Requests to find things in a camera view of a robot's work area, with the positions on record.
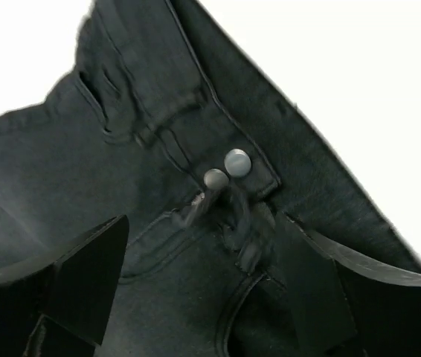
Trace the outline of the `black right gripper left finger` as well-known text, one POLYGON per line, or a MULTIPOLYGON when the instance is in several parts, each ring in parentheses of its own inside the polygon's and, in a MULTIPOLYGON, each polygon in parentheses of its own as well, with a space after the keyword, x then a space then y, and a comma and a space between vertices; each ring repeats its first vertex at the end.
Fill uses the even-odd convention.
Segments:
POLYGON ((93 356, 103 343, 128 242, 118 216, 0 269, 0 356, 93 356))

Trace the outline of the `black denim trousers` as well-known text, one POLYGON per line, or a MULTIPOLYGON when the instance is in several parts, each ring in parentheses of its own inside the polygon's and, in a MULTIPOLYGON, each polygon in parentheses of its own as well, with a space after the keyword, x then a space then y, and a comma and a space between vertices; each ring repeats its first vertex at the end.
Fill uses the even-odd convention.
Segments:
POLYGON ((196 1, 96 1, 75 64, 0 116, 0 269, 118 216, 93 356, 299 356, 275 219, 421 262, 322 137, 196 1))

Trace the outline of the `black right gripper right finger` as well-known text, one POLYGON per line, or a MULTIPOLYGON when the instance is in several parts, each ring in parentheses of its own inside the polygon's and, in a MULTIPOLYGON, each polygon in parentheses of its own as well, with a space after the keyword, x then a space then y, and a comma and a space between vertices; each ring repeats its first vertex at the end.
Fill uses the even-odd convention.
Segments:
POLYGON ((275 222, 299 356, 421 356, 421 274, 275 222))

